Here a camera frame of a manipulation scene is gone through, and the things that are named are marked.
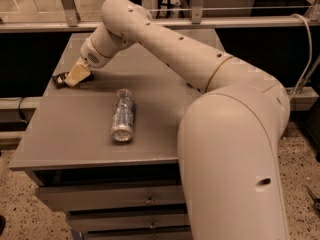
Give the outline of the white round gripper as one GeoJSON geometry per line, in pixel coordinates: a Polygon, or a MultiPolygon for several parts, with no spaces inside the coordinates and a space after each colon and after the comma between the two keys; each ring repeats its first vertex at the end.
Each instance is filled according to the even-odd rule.
{"type": "Polygon", "coordinates": [[[70,87],[74,87],[91,74],[89,66],[102,68],[110,61],[110,58],[103,56],[94,48],[90,38],[87,38],[82,44],[80,56],[81,58],[77,60],[65,78],[65,83],[70,87]]]}

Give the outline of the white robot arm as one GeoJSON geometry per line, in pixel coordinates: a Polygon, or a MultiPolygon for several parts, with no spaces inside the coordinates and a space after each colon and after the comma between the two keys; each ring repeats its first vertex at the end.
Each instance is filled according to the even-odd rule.
{"type": "Polygon", "coordinates": [[[81,47],[70,86],[117,52],[141,44],[200,92],[184,113],[177,153],[193,240],[289,240],[277,146],[290,100],[270,74],[151,20],[128,0],[106,0],[81,47]]]}

